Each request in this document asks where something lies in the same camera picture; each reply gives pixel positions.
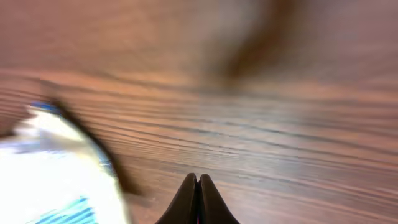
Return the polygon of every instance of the brown wood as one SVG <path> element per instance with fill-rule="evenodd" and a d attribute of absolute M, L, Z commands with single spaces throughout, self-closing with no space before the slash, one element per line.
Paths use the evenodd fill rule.
<path fill-rule="evenodd" d="M 60 98 L 154 223 L 189 172 L 241 223 L 398 223 L 398 2 L 0 2 L 2 132 Z"/>

